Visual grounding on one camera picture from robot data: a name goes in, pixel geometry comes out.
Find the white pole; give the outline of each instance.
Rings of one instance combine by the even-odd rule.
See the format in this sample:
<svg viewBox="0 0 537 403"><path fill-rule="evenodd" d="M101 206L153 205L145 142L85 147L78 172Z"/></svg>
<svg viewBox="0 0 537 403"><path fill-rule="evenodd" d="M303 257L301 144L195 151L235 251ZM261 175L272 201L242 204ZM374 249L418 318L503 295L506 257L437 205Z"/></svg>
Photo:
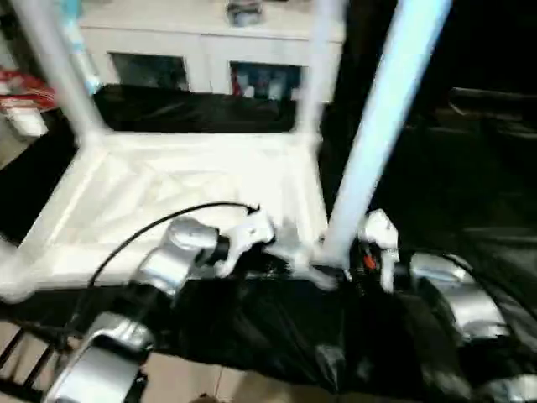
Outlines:
<svg viewBox="0 0 537 403"><path fill-rule="evenodd" d="M81 73L71 60L53 2L12 0L12 5L79 143L95 142L104 133L105 125L86 91Z"/></svg>
<svg viewBox="0 0 537 403"><path fill-rule="evenodd" d="M310 59L305 73L304 90L300 94L296 132L304 139L320 139L318 134L323 108L323 91L326 68L330 57L330 33L337 11L343 0L315 0L313 9L315 20L310 39Z"/></svg>
<svg viewBox="0 0 537 403"><path fill-rule="evenodd" d="M451 0L399 0L321 249L328 263L348 266L349 249L450 7Z"/></svg>

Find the tiled floor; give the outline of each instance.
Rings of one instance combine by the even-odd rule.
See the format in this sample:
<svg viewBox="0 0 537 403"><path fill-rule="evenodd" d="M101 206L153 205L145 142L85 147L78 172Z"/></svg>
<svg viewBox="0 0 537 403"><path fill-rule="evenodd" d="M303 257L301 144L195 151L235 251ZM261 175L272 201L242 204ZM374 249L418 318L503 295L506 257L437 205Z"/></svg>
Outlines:
<svg viewBox="0 0 537 403"><path fill-rule="evenodd" d="M0 323L0 351L18 329ZM26 337L18 346L14 357L0 370L0 376L12 376L22 383L33 368L45 345L36 338ZM50 385L55 357L37 379L36 386ZM143 403L189 403L201 394L216 396L222 402L236 403L394 403L365 395L346 395L341 399L314 387L293 386L253 372L242 372L217 365L204 365L154 354L146 365L149 386ZM0 395L0 403L17 403L19 400Z"/></svg>

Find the red object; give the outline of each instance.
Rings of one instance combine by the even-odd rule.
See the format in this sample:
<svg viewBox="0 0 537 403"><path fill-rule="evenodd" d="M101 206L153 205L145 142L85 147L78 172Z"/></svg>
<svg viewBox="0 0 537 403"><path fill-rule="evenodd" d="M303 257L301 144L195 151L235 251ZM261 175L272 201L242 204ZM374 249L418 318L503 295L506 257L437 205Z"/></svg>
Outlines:
<svg viewBox="0 0 537 403"><path fill-rule="evenodd" d="M44 112L57 107L54 90L39 78L16 70L0 70L0 82L10 90L0 95L4 108L31 107Z"/></svg>
<svg viewBox="0 0 537 403"><path fill-rule="evenodd" d="M377 268L377 264L375 263L375 259L373 259L369 255L366 255L366 256L363 257L363 263L370 270L375 270Z"/></svg>

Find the cabinet door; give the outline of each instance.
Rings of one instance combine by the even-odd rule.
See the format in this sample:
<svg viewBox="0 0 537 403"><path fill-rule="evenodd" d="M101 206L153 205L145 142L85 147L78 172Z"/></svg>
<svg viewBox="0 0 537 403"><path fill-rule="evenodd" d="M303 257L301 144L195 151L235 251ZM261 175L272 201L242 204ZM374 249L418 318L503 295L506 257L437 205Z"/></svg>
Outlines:
<svg viewBox="0 0 537 403"><path fill-rule="evenodd" d="M212 90L255 97L300 97L300 85L310 61L310 43L294 39L204 36ZM332 98L340 45L330 43L322 101Z"/></svg>
<svg viewBox="0 0 537 403"><path fill-rule="evenodd" d="M211 91L199 35L89 28L82 34L104 83Z"/></svg>

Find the white shelf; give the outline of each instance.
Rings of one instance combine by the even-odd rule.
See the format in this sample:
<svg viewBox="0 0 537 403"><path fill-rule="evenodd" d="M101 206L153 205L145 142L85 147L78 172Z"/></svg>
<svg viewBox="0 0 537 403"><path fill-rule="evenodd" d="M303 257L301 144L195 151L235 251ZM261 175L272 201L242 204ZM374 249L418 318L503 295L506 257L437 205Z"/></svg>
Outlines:
<svg viewBox="0 0 537 403"><path fill-rule="evenodd" d="M263 2L263 22L244 28L229 24L226 4L227 0L84 0L80 26L270 39L310 38L314 21L312 0ZM331 42L341 43L344 35L341 15L334 16Z"/></svg>

